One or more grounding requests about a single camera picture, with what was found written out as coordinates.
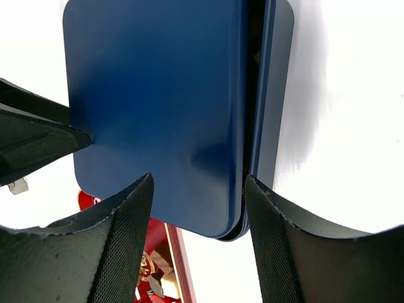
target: white surface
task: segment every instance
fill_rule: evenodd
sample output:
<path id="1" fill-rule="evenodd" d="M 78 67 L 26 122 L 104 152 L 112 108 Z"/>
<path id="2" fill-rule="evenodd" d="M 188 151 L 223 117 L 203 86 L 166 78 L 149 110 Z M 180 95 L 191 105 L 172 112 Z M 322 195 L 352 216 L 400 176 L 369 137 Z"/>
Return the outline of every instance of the white surface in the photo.
<path id="1" fill-rule="evenodd" d="M 273 188 L 336 223 L 404 223 L 404 3 L 290 0 Z"/>
<path id="2" fill-rule="evenodd" d="M 65 2 L 0 0 L 0 77 L 62 104 Z M 291 4 L 295 30 L 275 190 L 349 227 L 376 232 L 403 223 L 401 1 Z M 45 225 L 78 211 L 71 156 L 27 180 L 29 192 L 17 196 L 0 188 L 0 224 Z M 184 232 L 184 240 L 198 303 L 261 302 L 249 234 L 221 243 Z"/>

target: black mesh fabric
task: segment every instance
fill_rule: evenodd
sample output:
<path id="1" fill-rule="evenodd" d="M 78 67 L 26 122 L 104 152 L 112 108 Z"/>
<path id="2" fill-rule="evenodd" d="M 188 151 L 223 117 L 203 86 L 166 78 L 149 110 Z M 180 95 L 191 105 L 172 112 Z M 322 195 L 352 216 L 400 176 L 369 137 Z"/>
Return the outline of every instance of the black mesh fabric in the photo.
<path id="1" fill-rule="evenodd" d="M 271 204 L 270 193 L 247 177 L 245 194 L 263 303 L 303 302 L 284 219 Z"/>
<path id="2" fill-rule="evenodd" d="M 1 78 L 0 103 L 48 120 L 70 125 L 69 107 L 38 96 Z"/>
<path id="3" fill-rule="evenodd" d="M 83 131 L 0 104 L 0 186 L 91 142 Z"/>
<path id="4" fill-rule="evenodd" d="M 133 303 L 152 198 L 147 174 L 46 228 L 0 227 L 0 302 Z"/>
<path id="5" fill-rule="evenodd" d="M 118 209 L 105 245 L 89 303 L 132 303 L 150 217 L 153 191 L 138 191 L 137 203 Z"/>
<path id="6" fill-rule="evenodd" d="M 264 303 L 404 302 L 404 226 L 361 235 L 291 207 L 252 176 L 246 203 Z M 305 226 L 318 224 L 317 235 L 296 226 L 285 207 Z M 323 237 L 319 229 L 345 237 Z"/>

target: gold emblem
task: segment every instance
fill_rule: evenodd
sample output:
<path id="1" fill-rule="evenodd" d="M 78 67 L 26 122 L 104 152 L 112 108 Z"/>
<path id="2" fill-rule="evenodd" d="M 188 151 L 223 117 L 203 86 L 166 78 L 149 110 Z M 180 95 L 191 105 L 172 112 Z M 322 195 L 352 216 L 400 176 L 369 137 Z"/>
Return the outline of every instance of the gold emblem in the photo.
<path id="1" fill-rule="evenodd" d="M 156 269 L 154 267 L 154 263 L 150 256 L 143 251 L 143 255 L 141 257 L 141 262 L 140 262 L 140 270 L 139 270 L 139 278 L 138 278 L 138 285 L 140 284 L 140 281 L 149 281 L 149 276 L 153 273 L 156 272 Z"/>

